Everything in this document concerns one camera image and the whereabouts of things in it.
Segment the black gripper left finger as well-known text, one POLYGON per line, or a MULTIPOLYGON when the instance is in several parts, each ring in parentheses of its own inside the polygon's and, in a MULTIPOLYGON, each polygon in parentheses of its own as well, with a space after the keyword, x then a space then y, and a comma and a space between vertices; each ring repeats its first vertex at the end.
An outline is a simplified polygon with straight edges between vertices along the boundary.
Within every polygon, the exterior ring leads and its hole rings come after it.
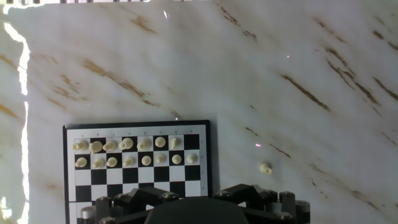
POLYGON ((156 207, 179 198, 179 195, 174 192, 151 186, 135 188, 129 193, 117 194, 113 197, 102 196, 96 199, 94 205, 80 210, 80 223, 145 223, 150 213, 146 206, 156 207))

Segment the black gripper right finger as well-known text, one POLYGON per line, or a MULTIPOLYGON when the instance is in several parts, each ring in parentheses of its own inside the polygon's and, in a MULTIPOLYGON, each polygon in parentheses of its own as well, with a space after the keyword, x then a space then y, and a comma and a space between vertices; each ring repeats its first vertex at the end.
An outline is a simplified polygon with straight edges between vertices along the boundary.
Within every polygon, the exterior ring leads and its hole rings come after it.
POLYGON ((310 224, 310 203, 297 200, 290 191, 238 184, 217 191, 213 198, 235 204, 248 223, 310 224))

